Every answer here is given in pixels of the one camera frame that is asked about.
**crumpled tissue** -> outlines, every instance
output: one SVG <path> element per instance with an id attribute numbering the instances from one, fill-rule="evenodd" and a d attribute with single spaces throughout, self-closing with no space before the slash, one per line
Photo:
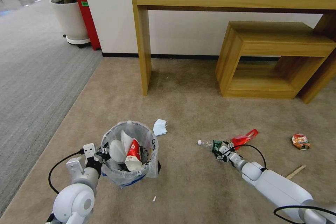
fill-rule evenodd
<path id="1" fill-rule="evenodd" d="M 167 133 L 166 126 L 167 121 L 162 119 L 157 119 L 154 123 L 153 132 L 156 136 L 164 135 Z"/>

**black cable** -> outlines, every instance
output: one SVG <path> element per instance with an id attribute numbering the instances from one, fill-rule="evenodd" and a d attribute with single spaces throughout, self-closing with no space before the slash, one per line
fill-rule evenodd
<path id="1" fill-rule="evenodd" d="M 247 144 L 244 144 L 244 145 L 236 145 L 236 146 L 230 148 L 229 150 L 227 150 L 226 152 L 224 152 L 222 155 L 226 154 L 226 153 L 229 152 L 229 151 L 235 151 L 235 148 L 236 148 L 236 147 L 239 147 L 239 146 L 250 146 L 250 147 L 252 147 L 253 149 L 256 149 L 257 152 L 259 152 L 259 154 L 261 155 L 262 160 L 264 161 L 264 168 L 267 169 L 267 167 L 266 167 L 266 160 L 265 160 L 265 158 L 264 158 L 264 155 L 261 153 L 260 150 L 257 149 L 257 147 L 254 147 L 253 145 L 247 145 Z"/>
<path id="2" fill-rule="evenodd" d="M 313 210 L 317 210 L 317 211 L 321 211 L 321 212 L 325 212 L 325 213 L 328 213 L 328 214 L 331 214 L 331 215 L 334 215 L 336 216 L 336 213 L 332 212 L 332 211 L 329 211 L 327 209 L 324 209 L 324 208 L 320 208 L 320 207 L 317 207 L 317 206 L 301 206 L 301 205 L 288 205 L 288 206 L 280 206 L 276 209 L 274 209 L 273 211 L 273 214 L 277 217 L 279 217 L 280 219 L 283 219 L 291 224 L 305 224 L 305 223 L 299 223 L 299 222 L 293 222 L 289 219 L 286 219 L 285 217 L 282 217 L 280 216 L 279 214 L 277 214 L 278 211 L 282 210 L 282 209 L 288 209 L 288 208 L 303 208 L 303 209 L 313 209 Z"/>
<path id="3" fill-rule="evenodd" d="M 63 158 L 61 161 L 59 161 L 57 164 L 55 164 L 55 165 L 51 168 L 51 170 L 50 170 L 50 172 L 49 172 L 49 176 L 48 176 L 48 182 L 49 182 L 49 186 L 50 186 L 50 188 L 53 189 L 55 193 L 59 194 L 59 192 L 56 190 L 56 188 L 55 188 L 55 187 L 52 185 L 52 183 L 51 183 L 51 173 L 52 173 L 53 170 L 56 168 L 56 166 L 58 166 L 58 165 L 59 165 L 60 163 L 62 163 L 64 160 L 66 160 L 66 159 L 68 159 L 68 158 L 70 158 L 70 157 L 72 157 L 72 156 L 75 156 L 75 155 L 77 155 L 77 154 L 83 154 L 83 149 L 81 149 L 81 150 L 78 151 L 78 152 L 72 153 L 71 155 L 69 155 L 69 156 Z"/>

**pot base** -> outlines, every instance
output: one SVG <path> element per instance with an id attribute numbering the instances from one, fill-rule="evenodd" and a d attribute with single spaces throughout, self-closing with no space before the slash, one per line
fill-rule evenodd
<path id="1" fill-rule="evenodd" d="M 86 43 L 90 43 L 90 39 L 83 39 L 83 40 L 71 40 L 68 38 L 68 36 L 66 36 L 66 40 L 69 44 L 86 44 Z"/>

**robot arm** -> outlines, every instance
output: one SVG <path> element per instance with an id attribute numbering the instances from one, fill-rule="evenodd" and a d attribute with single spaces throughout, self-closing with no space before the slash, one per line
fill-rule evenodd
<path id="1" fill-rule="evenodd" d="M 219 150 L 222 153 L 222 159 L 231 164 L 241 173 L 242 178 L 250 185 L 256 188 L 269 201 L 282 206 L 301 206 L 302 208 L 292 207 L 283 211 L 294 222 L 306 224 L 330 224 L 336 223 L 336 216 L 312 210 L 304 207 L 318 207 L 336 211 L 336 204 L 321 205 L 313 200 L 309 192 L 301 186 L 275 173 L 272 170 L 265 169 L 257 162 L 248 162 L 240 157 L 233 148 L 232 143 L 223 145 Z"/>
<path id="2" fill-rule="evenodd" d="M 66 164 L 72 177 L 71 185 L 57 195 L 46 224 L 83 224 L 93 211 L 102 162 L 110 155 L 107 146 L 97 151 L 95 144 L 90 143 L 83 149 L 85 157 L 72 158 Z"/>

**green bottle label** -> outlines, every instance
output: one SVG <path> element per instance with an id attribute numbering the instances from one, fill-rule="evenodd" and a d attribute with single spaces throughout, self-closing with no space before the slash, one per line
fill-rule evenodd
<path id="1" fill-rule="evenodd" d="M 213 141 L 213 145 L 212 145 L 212 152 L 215 154 L 215 156 L 219 156 L 221 153 L 219 152 L 219 149 L 222 146 L 222 141 Z"/>

